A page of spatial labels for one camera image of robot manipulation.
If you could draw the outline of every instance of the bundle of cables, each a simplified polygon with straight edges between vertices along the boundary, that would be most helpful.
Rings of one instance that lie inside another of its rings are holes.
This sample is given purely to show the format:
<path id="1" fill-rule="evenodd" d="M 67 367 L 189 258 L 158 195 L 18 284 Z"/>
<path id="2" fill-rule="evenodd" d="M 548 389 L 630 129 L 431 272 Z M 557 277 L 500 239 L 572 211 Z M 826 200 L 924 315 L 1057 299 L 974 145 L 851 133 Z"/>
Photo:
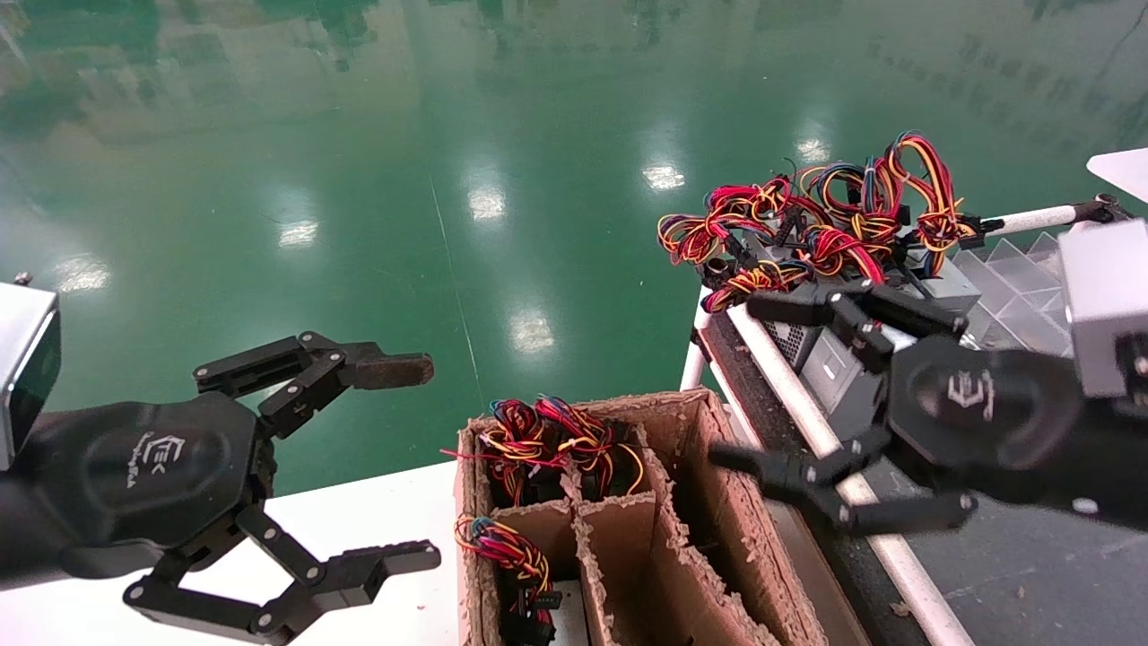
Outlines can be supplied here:
<path id="1" fill-rule="evenodd" d="M 905 168 L 906 149 L 920 156 L 922 176 Z M 901 203 L 906 184 L 924 197 L 925 211 L 910 233 L 898 238 L 908 224 Z M 979 234 L 972 225 L 976 218 L 959 212 L 960 203 L 937 150 L 918 132 L 907 131 L 864 165 L 794 166 L 792 179 L 777 174 L 760 186 L 720 186 L 706 195 L 705 217 L 668 215 L 658 223 L 658 239 L 675 264 L 701 265 L 723 252 L 734 256 L 737 271 L 703 303 L 706 311 L 718 311 L 754 290 L 789 290 L 817 274 L 884 282 L 887 268 L 905 268 L 901 260 L 912 247 L 924 247 L 922 273 L 937 277 L 945 252 Z M 736 233 L 785 249 L 788 257 L 747 257 Z M 915 275 L 907 278 L 916 281 Z"/>
<path id="2" fill-rule="evenodd" d="M 486 516 L 459 516 L 455 522 L 455 542 L 467 552 L 489 559 L 502 573 L 506 589 L 513 594 L 504 608 L 502 637 L 507 643 L 544 645 L 554 636 L 550 610 L 557 609 L 561 594 L 553 591 L 550 562 L 526 537 Z"/>
<path id="3" fill-rule="evenodd" d="M 618 429 L 589 413 L 579 411 L 557 397 L 540 396 L 534 405 L 538 415 L 554 422 L 568 435 L 558 446 L 559 453 L 569 453 L 571 459 L 583 473 L 583 491 L 596 491 L 598 499 L 613 493 L 631 495 L 642 483 L 645 468 L 637 452 L 627 444 L 626 437 L 618 437 L 626 429 Z M 625 452 L 633 460 L 633 478 L 622 490 L 615 484 L 615 470 L 620 470 L 615 457 Z"/>
<path id="4" fill-rule="evenodd" d="M 786 259 L 781 263 L 763 259 L 758 266 L 742 268 L 724 285 L 701 298 L 701 309 L 713 313 L 732 304 L 739 296 L 757 290 L 789 291 L 809 274 L 809 265 Z"/>
<path id="5" fill-rule="evenodd" d="M 925 176 L 916 177 L 901 164 L 901 151 L 910 149 L 921 157 L 925 166 Z M 964 221 L 957 210 L 962 200 L 953 197 L 953 178 L 948 166 L 940 161 L 936 148 L 920 132 L 906 131 L 897 137 L 885 150 L 885 161 L 892 172 L 905 184 L 921 194 L 925 200 L 925 210 L 917 218 L 915 241 L 924 244 L 925 268 L 928 277 L 940 273 L 945 263 L 945 251 L 956 244 L 961 238 L 977 234 L 976 229 Z"/>
<path id="6" fill-rule="evenodd" d="M 557 438 L 549 433 L 545 421 L 529 404 L 517 399 L 490 403 L 490 413 L 497 425 L 479 435 L 481 454 L 461 456 L 445 450 L 443 453 L 489 460 L 490 477 L 502 484 L 506 506 L 561 498 L 558 478 L 567 456 L 558 450 Z"/>

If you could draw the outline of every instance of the cardboard compartment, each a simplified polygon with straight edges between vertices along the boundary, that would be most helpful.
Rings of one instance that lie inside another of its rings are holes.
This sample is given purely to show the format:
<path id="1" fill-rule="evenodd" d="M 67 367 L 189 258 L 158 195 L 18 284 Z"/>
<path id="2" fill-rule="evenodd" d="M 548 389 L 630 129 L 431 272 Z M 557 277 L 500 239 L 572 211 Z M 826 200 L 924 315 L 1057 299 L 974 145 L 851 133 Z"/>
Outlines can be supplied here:
<path id="1" fill-rule="evenodd" d="M 587 503 L 600 503 L 603 500 L 611 500 L 625 496 L 637 496 L 639 493 L 651 491 L 650 474 L 647 468 L 650 458 L 647 458 L 643 451 L 643 447 L 645 446 L 644 438 L 645 434 L 642 431 L 642 427 L 637 425 L 631 426 L 630 437 L 626 443 L 627 446 L 619 446 L 611 453 L 611 458 L 614 462 L 614 478 L 611 491 L 605 497 L 603 497 L 598 491 L 597 481 L 587 478 L 585 475 L 575 467 L 575 470 L 580 475 L 576 482 L 579 483 L 581 500 Z M 590 490 L 591 484 L 594 485 L 592 491 Z"/>
<path id="2" fill-rule="evenodd" d="M 757 487 L 708 466 L 712 443 L 736 442 L 716 396 L 579 406 L 636 427 L 642 492 L 588 503 L 571 478 L 568 500 L 494 514 L 535 540 L 552 568 L 569 565 L 573 551 L 595 646 L 825 644 Z M 471 462 L 459 466 L 459 511 L 481 514 L 489 496 Z M 459 635 L 468 646 L 503 646 L 491 568 L 460 559 Z"/>
<path id="3" fill-rule="evenodd" d="M 476 456 L 482 452 L 482 443 L 479 442 L 478 437 L 482 435 L 483 431 L 494 428 L 496 422 L 491 418 L 480 418 L 478 420 L 471 420 L 465 429 L 458 434 L 458 453 L 460 456 Z M 464 490 L 471 492 L 467 503 L 472 504 L 472 508 L 464 509 L 467 514 L 478 516 L 489 516 L 490 512 L 494 509 L 505 509 L 511 507 L 509 497 L 503 489 L 502 484 L 495 481 L 490 473 L 492 462 L 489 460 L 465 460 L 463 462 L 470 464 L 465 469 L 466 474 L 460 472 L 459 478 L 465 480 L 463 482 Z M 581 476 L 575 473 L 574 467 L 567 467 L 563 474 L 558 476 L 558 495 L 553 496 L 550 500 L 544 500 L 543 503 L 550 503 L 553 500 L 568 500 L 572 503 L 581 501 L 579 497 L 579 483 Z"/>
<path id="4" fill-rule="evenodd" d="M 652 591 L 644 585 L 656 507 L 653 492 L 645 492 L 585 505 L 575 514 L 582 597 L 594 646 L 662 643 L 653 637 L 659 604 L 649 599 Z"/>

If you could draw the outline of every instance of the green epoxy floor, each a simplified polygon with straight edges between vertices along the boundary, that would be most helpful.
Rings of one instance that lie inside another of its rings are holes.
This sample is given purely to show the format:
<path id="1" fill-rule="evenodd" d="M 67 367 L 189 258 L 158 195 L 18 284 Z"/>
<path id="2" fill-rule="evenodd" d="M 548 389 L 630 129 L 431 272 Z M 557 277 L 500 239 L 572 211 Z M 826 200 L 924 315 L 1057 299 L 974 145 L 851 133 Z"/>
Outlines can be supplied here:
<path id="1" fill-rule="evenodd" d="M 285 443 L 279 492 L 418 467 L 494 398 L 676 388 L 697 282 L 654 223 L 785 155 L 916 127 L 969 211 L 1091 197 L 1088 156 L 1148 145 L 1145 13 L 5 3 L 0 272 L 63 291 L 55 410 L 186 399 L 194 366 L 304 329 L 429 352 L 429 386 Z"/>

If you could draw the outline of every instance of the metal mesh vent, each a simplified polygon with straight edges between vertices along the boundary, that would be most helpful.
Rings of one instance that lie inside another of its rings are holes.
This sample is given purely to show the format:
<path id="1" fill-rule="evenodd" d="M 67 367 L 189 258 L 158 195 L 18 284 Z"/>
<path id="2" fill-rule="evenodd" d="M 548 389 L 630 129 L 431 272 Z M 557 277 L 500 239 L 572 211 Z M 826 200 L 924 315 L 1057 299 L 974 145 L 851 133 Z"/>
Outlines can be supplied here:
<path id="1" fill-rule="evenodd" d="M 766 333 L 773 337 L 785 361 L 792 365 L 801 355 L 801 347 L 805 344 L 805 336 L 808 334 L 800 326 L 790 326 L 788 322 L 766 321 Z"/>

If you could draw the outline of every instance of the silver camera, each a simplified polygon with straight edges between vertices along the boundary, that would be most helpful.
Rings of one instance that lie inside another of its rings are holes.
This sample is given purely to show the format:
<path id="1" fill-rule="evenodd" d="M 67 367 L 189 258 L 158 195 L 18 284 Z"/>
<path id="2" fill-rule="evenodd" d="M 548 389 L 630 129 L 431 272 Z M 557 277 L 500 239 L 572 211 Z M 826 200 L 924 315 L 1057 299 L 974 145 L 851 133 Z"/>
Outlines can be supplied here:
<path id="1" fill-rule="evenodd" d="M 0 472 L 24 446 L 60 376 L 60 298 L 0 283 Z"/>

